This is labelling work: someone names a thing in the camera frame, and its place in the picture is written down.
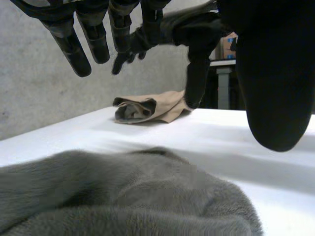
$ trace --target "fingertip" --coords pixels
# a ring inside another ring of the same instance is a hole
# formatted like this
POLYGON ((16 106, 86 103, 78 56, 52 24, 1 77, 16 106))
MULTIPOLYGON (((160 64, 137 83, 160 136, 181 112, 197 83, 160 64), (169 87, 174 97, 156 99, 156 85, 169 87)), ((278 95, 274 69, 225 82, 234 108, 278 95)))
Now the fingertip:
POLYGON ((146 54, 147 54, 147 52, 139 53, 138 58, 139 58, 140 60, 143 60, 143 59, 146 57, 146 54))

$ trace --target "black robotic finger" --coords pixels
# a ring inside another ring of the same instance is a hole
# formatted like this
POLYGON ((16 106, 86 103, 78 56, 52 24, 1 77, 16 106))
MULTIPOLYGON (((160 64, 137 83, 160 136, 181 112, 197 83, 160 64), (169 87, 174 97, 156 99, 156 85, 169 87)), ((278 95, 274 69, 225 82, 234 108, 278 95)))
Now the black robotic finger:
POLYGON ((143 59, 146 57, 146 54, 147 54, 147 52, 139 53, 138 58, 139 58, 140 60, 143 60, 143 59))
POLYGON ((184 99, 188 107, 196 109, 199 107, 205 92, 210 60, 197 59, 187 67, 186 90, 184 99))
POLYGON ((42 21, 42 24, 50 31, 74 72, 80 77, 86 77, 92 69, 74 31, 73 22, 72 16, 61 22, 42 21))
POLYGON ((139 4, 140 0, 111 0, 109 2, 109 20, 118 53, 130 50, 130 13, 139 4))
POLYGON ((76 2, 76 13, 90 51, 96 63, 108 62, 109 50, 103 19, 109 0, 84 0, 76 2))
POLYGON ((54 2, 47 7, 30 5, 22 0, 11 0, 11 2, 28 16, 39 19, 43 23, 78 76, 90 75, 90 63, 73 29, 73 12, 75 11, 73 2, 67 4, 54 2))
POLYGON ((133 54, 133 53, 130 53, 130 54, 129 54, 129 57, 128 57, 128 59, 127 59, 126 62, 127 62, 128 64, 133 63, 133 61, 134 61, 135 58, 136 58, 136 55, 133 54))
POLYGON ((118 75, 122 70, 124 63, 129 59, 128 53, 118 53, 112 68, 112 74, 118 75))
POLYGON ((245 22, 242 9, 229 11, 234 1, 219 2, 222 19, 239 33, 236 70, 252 134, 266 148, 288 151, 307 129, 315 99, 315 1, 273 1, 266 14, 268 4, 253 0, 245 22))

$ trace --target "cardboard box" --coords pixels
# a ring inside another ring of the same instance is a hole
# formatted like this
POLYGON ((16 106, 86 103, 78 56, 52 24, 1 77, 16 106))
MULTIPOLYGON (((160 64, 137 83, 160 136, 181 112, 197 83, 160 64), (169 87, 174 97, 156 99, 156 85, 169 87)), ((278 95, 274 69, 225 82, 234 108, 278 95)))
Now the cardboard box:
POLYGON ((234 47, 231 48, 237 42, 237 34, 231 33, 227 37, 222 39, 222 51, 223 51, 223 59, 235 59, 236 58, 236 49, 234 47))

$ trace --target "glove finger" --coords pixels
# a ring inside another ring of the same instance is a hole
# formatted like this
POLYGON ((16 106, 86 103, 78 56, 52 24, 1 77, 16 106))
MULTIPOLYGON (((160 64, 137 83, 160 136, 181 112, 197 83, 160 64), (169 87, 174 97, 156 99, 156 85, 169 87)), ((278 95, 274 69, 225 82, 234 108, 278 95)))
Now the glove finger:
POLYGON ((112 74, 113 75, 118 75, 120 73, 125 61, 126 61, 126 54, 125 53, 118 53, 118 55, 114 61, 113 68, 112 68, 112 74))
POLYGON ((237 42, 236 68, 249 126, 256 140, 271 150, 292 149, 312 114, 315 2, 312 5, 307 9, 312 14, 306 11, 295 21, 260 29, 259 34, 248 32, 237 42), (283 35, 290 37, 283 40, 283 35))
POLYGON ((138 58, 139 58, 140 60, 143 60, 143 59, 146 57, 146 54, 147 54, 147 52, 141 52, 141 53, 139 53, 138 58))
POLYGON ((205 92, 210 61, 196 60, 187 67, 187 83, 184 99, 188 107, 198 108, 205 92))
POLYGON ((127 63, 133 63, 134 59, 136 58, 136 54, 131 53, 127 59, 127 63))

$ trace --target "gray fabric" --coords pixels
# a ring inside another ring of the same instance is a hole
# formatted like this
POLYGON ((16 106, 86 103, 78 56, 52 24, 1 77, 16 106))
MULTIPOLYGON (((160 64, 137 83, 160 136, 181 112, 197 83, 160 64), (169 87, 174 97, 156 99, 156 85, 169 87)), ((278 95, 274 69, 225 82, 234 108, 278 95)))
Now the gray fabric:
POLYGON ((249 199, 162 148, 0 169, 1 236, 262 235, 249 199))

